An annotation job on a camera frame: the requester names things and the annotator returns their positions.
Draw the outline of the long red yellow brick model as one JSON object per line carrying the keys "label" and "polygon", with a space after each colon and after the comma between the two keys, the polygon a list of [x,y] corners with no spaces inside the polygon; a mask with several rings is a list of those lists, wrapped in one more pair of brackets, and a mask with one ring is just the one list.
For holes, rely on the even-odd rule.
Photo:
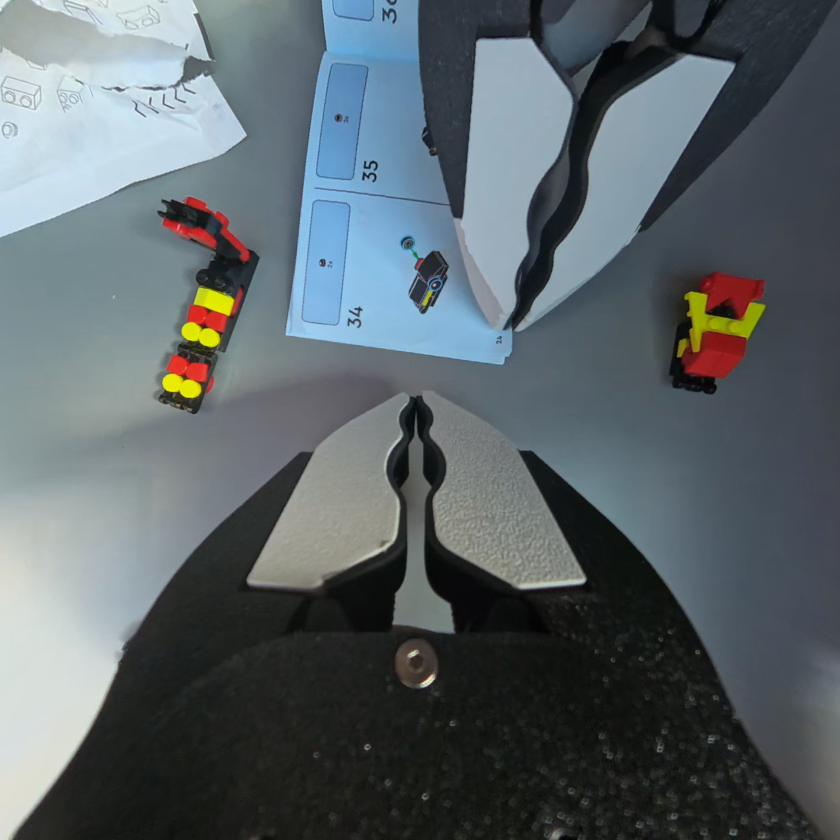
{"label": "long red yellow brick model", "polygon": [[165,365],[157,397],[161,404],[195,415],[214,387],[218,357],[227,350],[259,256],[230,231],[226,216],[205,202],[192,196],[161,202],[163,227],[212,253],[196,273],[182,339]]}

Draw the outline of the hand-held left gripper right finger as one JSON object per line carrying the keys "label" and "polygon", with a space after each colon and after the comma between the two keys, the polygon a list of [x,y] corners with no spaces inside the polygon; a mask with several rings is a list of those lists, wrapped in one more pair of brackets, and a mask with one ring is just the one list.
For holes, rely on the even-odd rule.
{"label": "hand-held left gripper right finger", "polygon": [[418,406],[435,471],[427,523],[440,548],[515,592],[583,585],[585,573],[512,441],[434,392]]}

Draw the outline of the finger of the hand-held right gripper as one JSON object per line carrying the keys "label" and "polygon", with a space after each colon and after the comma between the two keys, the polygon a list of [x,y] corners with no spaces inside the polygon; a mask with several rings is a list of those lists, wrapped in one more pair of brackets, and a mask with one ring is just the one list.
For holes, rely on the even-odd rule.
{"label": "finger of the hand-held right gripper", "polygon": [[730,59],[618,41],[574,115],[568,177],[542,227],[511,325],[524,330],[607,266],[648,210],[736,68]]}
{"label": "finger of the hand-held right gripper", "polygon": [[567,75],[532,37],[477,40],[455,231],[470,288],[495,330],[506,329],[517,309],[537,237],[533,207],[541,187],[555,192],[577,102]]}

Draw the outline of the torn white paper bag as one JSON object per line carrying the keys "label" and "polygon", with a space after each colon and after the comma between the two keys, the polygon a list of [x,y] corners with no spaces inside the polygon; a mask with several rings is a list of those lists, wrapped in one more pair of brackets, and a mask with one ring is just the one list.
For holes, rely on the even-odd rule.
{"label": "torn white paper bag", "polygon": [[1,236],[212,160],[245,130],[192,1],[1,2]]}

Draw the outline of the blue instruction booklet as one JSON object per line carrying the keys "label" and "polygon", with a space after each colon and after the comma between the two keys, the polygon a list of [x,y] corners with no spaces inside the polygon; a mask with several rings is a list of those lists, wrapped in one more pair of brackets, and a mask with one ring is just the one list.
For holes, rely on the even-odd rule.
{"label": "blue instruction booklet", "polygon": [[418,2],[324,1],[286,335],[503,364],[426,131]]}

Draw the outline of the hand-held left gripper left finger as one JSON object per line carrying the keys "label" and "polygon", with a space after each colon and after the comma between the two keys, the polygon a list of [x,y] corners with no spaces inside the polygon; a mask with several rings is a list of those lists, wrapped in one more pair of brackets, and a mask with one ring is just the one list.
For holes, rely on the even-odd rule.
{"label": "hand-held left gripper left finger", "polygon": [[304,595],[359,585],[394,596],[406,572],[402,484],[415,398],[397,395],[315,448],[247,577]]}

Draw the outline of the small red yellow brick model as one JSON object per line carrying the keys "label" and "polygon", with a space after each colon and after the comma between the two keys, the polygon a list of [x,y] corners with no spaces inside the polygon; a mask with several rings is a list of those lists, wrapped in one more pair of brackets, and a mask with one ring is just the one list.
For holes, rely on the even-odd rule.
{"label": "small red yellow brick model", "polygon": [[765,310],[764,281],[713,272],[687,292],[686,318],[675,331],[668,375],[673,388],[715,394],[740,364]]}

